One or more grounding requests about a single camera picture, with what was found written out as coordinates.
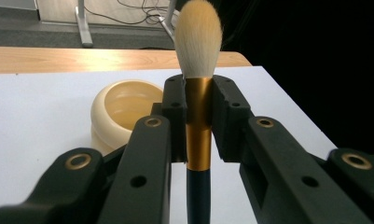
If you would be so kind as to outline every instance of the gold ferrule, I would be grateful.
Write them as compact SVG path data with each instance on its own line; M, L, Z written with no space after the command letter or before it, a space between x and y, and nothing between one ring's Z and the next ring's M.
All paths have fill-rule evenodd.
M210 169L212 79L186 78L187 98L187 168Z

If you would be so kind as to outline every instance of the brush bristles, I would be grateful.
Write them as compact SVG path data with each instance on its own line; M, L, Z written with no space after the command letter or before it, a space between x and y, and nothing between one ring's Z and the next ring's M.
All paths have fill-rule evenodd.
M191 0L180 11L174 46L185 78L212 77L221 49L221 22L213 5Z

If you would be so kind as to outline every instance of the white tabletop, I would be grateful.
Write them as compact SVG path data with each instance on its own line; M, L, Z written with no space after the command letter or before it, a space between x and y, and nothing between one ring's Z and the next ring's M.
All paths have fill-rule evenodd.
M0 205L21 203L64 152L90 146L90 106L106 85L143 79L163 87L179 69L0 75ZM335 145L261 66L217 68L241 89L256 116L272 117L311 154L326 159ZM212 223L256 223L239 175L212 148ZM186 166L172 166L170 223L187 223Z

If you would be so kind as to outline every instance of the black brush handle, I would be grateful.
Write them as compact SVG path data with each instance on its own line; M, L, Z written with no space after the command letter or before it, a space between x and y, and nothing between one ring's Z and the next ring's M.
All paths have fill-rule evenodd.
M211 211L210 169L187 169L187 223L209 224Z

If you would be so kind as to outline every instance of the makeup brush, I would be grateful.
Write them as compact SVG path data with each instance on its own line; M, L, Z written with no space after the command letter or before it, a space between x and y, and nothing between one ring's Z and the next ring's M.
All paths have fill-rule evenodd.
M221 23L213 5L186 2L175 27L174 46L186 82L189 224L210 223L211 88L221 42Z

